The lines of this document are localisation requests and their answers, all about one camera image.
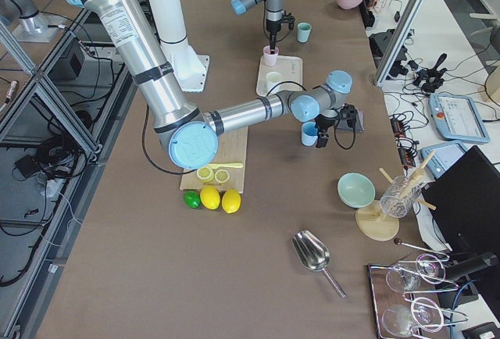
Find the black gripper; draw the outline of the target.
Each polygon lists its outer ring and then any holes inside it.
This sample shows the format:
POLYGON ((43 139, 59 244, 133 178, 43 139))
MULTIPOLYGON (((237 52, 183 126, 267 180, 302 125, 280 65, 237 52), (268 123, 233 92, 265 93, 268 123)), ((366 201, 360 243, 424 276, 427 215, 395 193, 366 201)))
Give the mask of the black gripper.
POLYGON ((328 129, 335 125, 339 119, 338 111, 327 109, 315 118, 316 128, 318 130, 316 147, 325 148, 329 141, 328 129))
POLYGON ((282 24, 286 24, 289 30, 293 30, 295 17, 283 9, 279 11, 266 10, 266 30, 270 33, 270 53, 274 53, 276 50, 277 34, 281 30, 282 24))

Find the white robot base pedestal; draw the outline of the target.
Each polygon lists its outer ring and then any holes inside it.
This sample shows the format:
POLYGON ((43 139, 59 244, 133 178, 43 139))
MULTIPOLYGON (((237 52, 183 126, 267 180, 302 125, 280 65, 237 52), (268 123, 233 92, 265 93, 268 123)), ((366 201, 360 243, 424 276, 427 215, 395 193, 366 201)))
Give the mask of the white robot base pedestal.
POLYGON ((185 92, 202 92, 210 57, 191 47, 180 0, 149 0, 161 49, 185 92))

